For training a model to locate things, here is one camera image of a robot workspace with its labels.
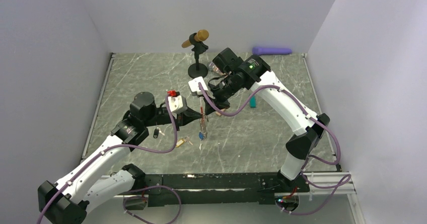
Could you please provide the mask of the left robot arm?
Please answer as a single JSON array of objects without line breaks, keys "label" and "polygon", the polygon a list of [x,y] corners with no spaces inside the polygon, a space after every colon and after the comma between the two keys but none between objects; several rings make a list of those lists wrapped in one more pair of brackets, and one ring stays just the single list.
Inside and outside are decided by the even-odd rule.
[{"label": "left robot arm", "polygon": [[202,114],[188,108],[179,92],[169,91],[160,106],[152,93],[138,93],[123,119],[91,155],[64,177],[38,187],[37,223],[44,218],[51,223],[82,223],[88,213],[113,196],[127,191],[140,193],[145,186],[145,173],[132,164],[106,180],[100,178],[133,150],[166,154],[175,149],[175,145],[166,150],[140,146],[149,136],[149,127],[171,124],[177,141],[179,127],[200,118]]}]

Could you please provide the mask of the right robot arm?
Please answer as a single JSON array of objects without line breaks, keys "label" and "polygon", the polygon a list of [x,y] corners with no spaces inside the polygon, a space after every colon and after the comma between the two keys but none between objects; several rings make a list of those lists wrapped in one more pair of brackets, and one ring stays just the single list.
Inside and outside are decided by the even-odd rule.
[{"label": "right robot arm", "polygon": [[311,151],[323,136],[330,119],[326,114],[317,114],[304,105],[279,80],[271,67],[258,55],[246,60],[231,49],[220,52],[213,63],[225,76],[216,84],[196,81],[195,92],[203,95],[211,109],[219,112],[228,107],[228,99],[241,89],[258,95],[268,103],[288,124],[293,136],[286,143],[287,155],[278,171],[278,186],[291,191],[304,169]]}]

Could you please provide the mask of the black tag with key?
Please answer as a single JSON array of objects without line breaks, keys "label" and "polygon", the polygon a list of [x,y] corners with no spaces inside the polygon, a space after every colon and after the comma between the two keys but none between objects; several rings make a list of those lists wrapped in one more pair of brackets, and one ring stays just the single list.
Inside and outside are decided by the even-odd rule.
[{"label": "black tag with key", "polygon": [[153,138],[157,139],[159,136],[165,136],[165,134],[159,127],[156,127],[153,132]]}]

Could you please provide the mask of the red handled key holder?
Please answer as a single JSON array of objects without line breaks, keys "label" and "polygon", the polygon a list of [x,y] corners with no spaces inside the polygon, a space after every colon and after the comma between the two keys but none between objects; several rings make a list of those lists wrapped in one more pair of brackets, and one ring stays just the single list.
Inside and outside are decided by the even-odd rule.
[{"label": "red handled key holder", "polygon": [[203,108],[202,105],[200,105],[200,112],[202,113],[202,118],[199,119],[199,126],[200,126],[200,131],[199,132],[202,132],[204,134],[204,137],[205,137],[204,140],[206,140],[207,139],[207,135],[208,135],[207,127],[206,127],[207,126],[206,123],[208,122],[208,118],[207,118],[207,116],[206,116],[206,114],[204,112],[204,108]]}]

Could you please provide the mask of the yellow key tag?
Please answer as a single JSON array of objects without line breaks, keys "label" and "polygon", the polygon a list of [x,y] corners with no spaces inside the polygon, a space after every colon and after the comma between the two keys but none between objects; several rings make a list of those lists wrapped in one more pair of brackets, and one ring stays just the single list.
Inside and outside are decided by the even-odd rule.
[{"label": "yellow key tag", "polygon": [[181,138],[176,142],[176,147],[180,147],[181,145],[183,145],[184,143],[186,143],[188,141],[188,139],[186,138]]}]

